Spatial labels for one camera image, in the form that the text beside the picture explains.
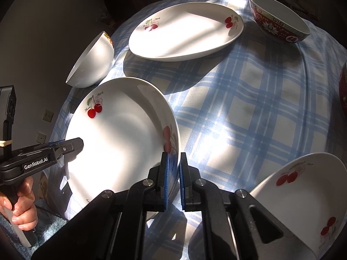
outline human hand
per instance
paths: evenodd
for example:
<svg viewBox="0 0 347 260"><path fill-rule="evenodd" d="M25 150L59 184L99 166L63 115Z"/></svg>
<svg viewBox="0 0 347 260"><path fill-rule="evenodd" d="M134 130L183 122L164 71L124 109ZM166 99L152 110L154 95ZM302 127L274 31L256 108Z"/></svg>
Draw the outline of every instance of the human hand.
<svg viewBox="0 0 347 260"><path fill-rule="evenodd" d="M29 231L35 228L38 223L38 214L34 205L35 197L32 191L33 178L27 177L18 189L18 201L14 205L12 222L18 225L19 229ZM0 213L6 218L4 207L12 210L9 199L0 192Z"/></svg>

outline screw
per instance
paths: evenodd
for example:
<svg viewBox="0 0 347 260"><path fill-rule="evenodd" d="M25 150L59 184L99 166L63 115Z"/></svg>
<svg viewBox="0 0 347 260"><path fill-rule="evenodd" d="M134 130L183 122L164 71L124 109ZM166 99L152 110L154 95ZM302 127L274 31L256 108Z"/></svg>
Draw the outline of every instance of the screw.
<svg viewBox="0 0 347 260"><path fill-rule="evenodd" d="M143 184L144 186L146 186L146 187L150 187L151 185L154 184L154 182L153 182L153 180L151 180L151 179L145 179L145 180L142 181L142 184Z"/></svg>
<svg viewBox="0 0 347 260"><path fill-rule="evenodd" d="M247 196L247 192L245 190L237 190L236 194L241 198L245 198Z"/></svg>
<svg viewBox="0 0 347 260"><path fill-rule="evenodd" d="M195 180L195 183L198 185L198 186L204 186L206 184L206 180L204 179L196 179Z"/></svg>
<svg viewBox="0 0 347 260"><path fill-rule="evenodd" d="M101 194L103 198L110 198L112 196L112 191L111 190L104 190Z"/></svg>

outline plate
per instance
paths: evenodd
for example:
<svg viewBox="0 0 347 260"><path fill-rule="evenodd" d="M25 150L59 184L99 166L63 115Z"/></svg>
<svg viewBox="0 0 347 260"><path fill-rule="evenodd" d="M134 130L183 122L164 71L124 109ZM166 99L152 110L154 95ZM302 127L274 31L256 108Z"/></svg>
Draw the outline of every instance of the plate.
<svg viewBox="0 0 347 260"><path fill-rule="evenodd" d="M180 161L179 130L169 103L152 84L122 77L95 88L71 119L66 139L76 137L84 148L68 163L66 175L82 207L103 190L124 191L147 178L163 151L170 158L168 196L173 190Z"/></svg>
<svg viewBox="0 0 347 260"><path fill-rule="evenodd" d="M329 153L302 156L251 193L319 259L337 237L347 209L347 171Z"/></svg>
<svg viewBox="0 0 347 260"><path fill-rule="evenodd" d="M130 51L163 62L191 60L212 54L243 31L232 9L208 2L178 4L142 21L129 39Z"/></svg>

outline wall socket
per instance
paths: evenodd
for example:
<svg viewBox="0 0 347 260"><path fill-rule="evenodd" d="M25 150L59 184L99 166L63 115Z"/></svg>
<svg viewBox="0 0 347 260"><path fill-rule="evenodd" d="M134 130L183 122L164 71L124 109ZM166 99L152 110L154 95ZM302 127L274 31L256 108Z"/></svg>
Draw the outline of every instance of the wall socket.
<svg viewBox="0 0 347 260"><path fill-rule="evenodd" d="M54 115L54 112L47 109L45 110L42 119L47 122L52 122L53 115Z"/></svg>
<svg viewBox="0 0 347 260"><path fill-rule="evenodd" d="M38 132L38 136L36 138L36 142L38 143L44 143L46 141L46 135Z"/></svg>

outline red patterned bowl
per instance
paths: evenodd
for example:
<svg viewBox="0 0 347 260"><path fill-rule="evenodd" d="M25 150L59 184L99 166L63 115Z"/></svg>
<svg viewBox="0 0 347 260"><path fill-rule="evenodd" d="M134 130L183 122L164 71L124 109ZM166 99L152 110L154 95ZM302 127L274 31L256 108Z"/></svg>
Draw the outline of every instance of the red patterned bowl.
<svg viewBox="0 0 347 260"><path fill-rule="evenodd" d="M342 67L339 82L339 94L342 110L347 118L347 64Z"/></svg>
<svg viewBox="0 0 347 260"><path fill-rule="evenodd" d="M288 43L311 34L308 25L295 12L276 0L249 0L254 20L267 34Z"/></svg>

